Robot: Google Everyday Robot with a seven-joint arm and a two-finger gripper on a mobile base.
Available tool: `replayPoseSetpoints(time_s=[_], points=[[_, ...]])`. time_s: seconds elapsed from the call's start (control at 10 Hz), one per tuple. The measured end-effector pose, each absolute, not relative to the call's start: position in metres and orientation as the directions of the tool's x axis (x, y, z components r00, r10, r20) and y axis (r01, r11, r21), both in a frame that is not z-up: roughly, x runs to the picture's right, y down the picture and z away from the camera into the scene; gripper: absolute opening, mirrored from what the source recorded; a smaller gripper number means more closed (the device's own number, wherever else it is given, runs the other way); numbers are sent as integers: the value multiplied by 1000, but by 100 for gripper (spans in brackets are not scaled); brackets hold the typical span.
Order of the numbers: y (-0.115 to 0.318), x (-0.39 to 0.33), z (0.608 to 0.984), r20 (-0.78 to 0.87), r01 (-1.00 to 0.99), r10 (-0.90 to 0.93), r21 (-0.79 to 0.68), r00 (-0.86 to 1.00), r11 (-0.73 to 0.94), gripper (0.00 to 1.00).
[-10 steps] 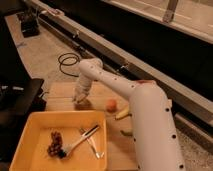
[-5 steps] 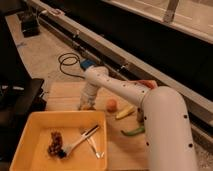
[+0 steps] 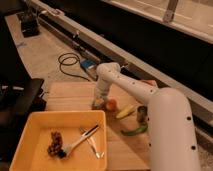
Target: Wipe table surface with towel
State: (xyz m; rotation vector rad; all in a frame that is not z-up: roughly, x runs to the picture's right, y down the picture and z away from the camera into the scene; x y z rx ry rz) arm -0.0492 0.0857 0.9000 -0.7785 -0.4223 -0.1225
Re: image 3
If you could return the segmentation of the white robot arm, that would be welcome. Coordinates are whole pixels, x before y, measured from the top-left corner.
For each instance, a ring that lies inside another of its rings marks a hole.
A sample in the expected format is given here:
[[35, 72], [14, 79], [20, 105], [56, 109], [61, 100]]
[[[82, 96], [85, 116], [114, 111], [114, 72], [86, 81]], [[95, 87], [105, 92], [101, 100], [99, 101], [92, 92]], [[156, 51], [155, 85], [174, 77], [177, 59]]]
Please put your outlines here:
[[94, 98], [116, 84], [148, 109], [151, 171], [201, 171], [192, 110], [177, 89], [158, 88], [121, 74], [116, 62], [99, 64]]

